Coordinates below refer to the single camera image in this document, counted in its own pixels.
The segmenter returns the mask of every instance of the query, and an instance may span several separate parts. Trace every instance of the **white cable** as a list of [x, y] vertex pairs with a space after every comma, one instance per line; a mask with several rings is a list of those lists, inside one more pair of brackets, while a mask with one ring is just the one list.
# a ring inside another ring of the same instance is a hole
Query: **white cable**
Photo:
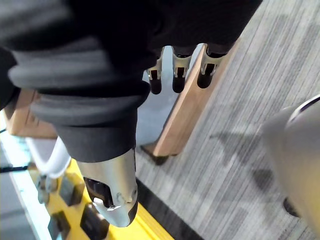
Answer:
[[34, 163], [38, 170], [51, 178], [60, 177], [66, 170], [71, 157], [61, 138], [56, 139], [53, 151], [49, 159], [44, 159], [34, 143], [28, 144]]

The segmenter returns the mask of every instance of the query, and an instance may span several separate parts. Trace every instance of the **gray carpet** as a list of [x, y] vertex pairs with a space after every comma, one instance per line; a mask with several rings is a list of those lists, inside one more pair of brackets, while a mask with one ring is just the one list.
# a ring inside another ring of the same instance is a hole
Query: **gray carpet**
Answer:
[[184, 151], [138, 151], [137, 176], [205, 240], [316, 239], [283, 210], [259, 128], [320, 91], [320, 1], [265, 0], [241, 39]]

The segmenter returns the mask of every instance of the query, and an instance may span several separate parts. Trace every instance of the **wooden stand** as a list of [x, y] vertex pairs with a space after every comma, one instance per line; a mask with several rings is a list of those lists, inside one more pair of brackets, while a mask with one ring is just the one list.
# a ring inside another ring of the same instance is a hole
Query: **wooden stand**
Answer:
[[11, 135], [33, 138], [56, 138], [53, 126], [37, 119], [30, 111], [30, 104], [39, 95], [34, 90], [22, 89], [16, 102], [4, 108], [6, 129]]
[[143, 146], [143, 150], [154, 157], [175, 156], [183, 150], [210, 96], [224, 76], [226, 67], [237, 50], [238, 42], [224, 57], [210, 86], [205, 89], [197, 85], [201, 59], [205, 50], [205, 47], [202, 47], [190, 70], [184, 90], [176, 100], [159, 139], [155, 143]]

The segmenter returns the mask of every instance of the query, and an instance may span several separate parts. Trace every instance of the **robotic hand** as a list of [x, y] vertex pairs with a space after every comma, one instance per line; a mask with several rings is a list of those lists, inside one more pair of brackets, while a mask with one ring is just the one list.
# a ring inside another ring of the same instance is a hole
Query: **robotic hand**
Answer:
[[52, 123], [77, 160], [88, 192], [108, 222], [128, 226], [137, 212], [137, 108], [161, 91], [164, 46], [173, 46], [173, 82], [184, 89], [195, 46], [206, 43], [198, 77], [209, 86], [261, 0], [0, 2], [0, 46], [17, 65], [19, 88], [41, 100], [31, 110]]

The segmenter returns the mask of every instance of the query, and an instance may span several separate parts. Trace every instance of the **wooden block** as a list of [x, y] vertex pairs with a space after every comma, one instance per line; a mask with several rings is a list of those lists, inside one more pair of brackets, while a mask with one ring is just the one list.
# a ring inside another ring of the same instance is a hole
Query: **wooden block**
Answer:
[[155, 143], [143, 146], [144, 150], [155, 157], [177, 155], [183, 150], [210, 96], [223, 77], [231, 57], [236, 52], [237, 46], [238, 41], [223, 58], [210, 86], [205, 89], [199, 88], [197, 85], [201, 59], [205, 50], [205, 46], [202, 47], [189, 73], [184, 90], [175, 102], [159, 139]]
[[34, 90], [22, 89], [16, 101], [4, 108], [6, 129], [11, 135], [33, 138], [56, 138], [53, 126], [37, 119], [29, 109], [39, 95]]

